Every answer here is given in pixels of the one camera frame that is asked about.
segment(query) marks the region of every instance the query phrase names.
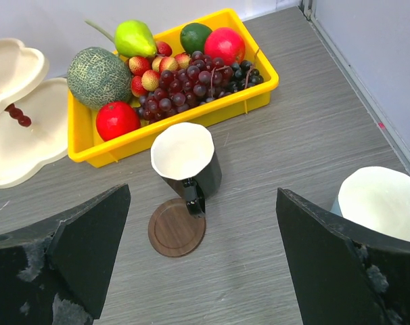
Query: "bunch of grapes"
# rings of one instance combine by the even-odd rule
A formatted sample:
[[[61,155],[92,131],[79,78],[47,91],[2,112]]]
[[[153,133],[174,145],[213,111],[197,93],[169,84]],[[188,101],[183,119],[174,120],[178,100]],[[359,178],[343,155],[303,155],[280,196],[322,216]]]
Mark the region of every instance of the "bunch of grapes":
[[[137,113],[152,124],[263,81],[249,61],[226,66],[222,58],[196,51],[186,69],[161,73],[159,87],[139,98]]]
[[[14,104],[9,105],[6,109],[6,112],[9,112],[9,115],[18,121],[18,124],[23,127],[29,127],[32,124],[30,118],[26,115],[23,115],[23,111],[19,108],[16,108]]]

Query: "pear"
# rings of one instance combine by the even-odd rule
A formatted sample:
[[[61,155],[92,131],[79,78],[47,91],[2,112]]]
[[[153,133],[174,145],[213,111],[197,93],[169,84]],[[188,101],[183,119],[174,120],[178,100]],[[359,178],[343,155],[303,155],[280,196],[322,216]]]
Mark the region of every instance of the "pear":
[[[147,24],[140,20],[127,20],[118,25],[115,37],[106,32],[90,20],[85,22],[106,36],[118,51],[118,54],[127,58],[143,56],[154,57],[157,54],[157,45]]]

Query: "cantaloupe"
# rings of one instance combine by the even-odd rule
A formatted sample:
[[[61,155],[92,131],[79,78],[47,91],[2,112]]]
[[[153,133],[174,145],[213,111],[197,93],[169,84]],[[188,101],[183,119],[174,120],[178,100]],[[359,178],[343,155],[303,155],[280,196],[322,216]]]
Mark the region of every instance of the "cantaloupe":
[[[73,96],[92,110],[131,98],[131,72],[115,54],[101,47],[78,52],[68,69],[67,84]]]

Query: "black handle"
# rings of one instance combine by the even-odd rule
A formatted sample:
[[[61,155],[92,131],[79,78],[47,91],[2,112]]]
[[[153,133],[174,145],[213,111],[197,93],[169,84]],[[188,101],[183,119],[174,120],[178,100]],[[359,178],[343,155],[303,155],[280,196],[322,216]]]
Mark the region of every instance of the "black handle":
[[[205,197],[197,181],[193,178],[183,180],[184,199],[187,209],[195,218],[205,217]]]

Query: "table surface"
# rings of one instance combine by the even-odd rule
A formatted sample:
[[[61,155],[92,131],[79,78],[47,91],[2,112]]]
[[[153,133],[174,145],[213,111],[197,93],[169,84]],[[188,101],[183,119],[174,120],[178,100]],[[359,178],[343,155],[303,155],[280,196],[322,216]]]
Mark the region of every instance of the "table surface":
[[[151,168],[149,151],[102,169],[64,158],[0,190],[2,234],[129,184],[129,216],[95,324],[301,324],[277,188],[329,209],[358,168],[405,171],[298,8],[245,24],[281,83],[267,107],[209,128],[223,182],[207,202],[206,235],[192,254],[163,257],[148,241],[151,214],[175,197]]]

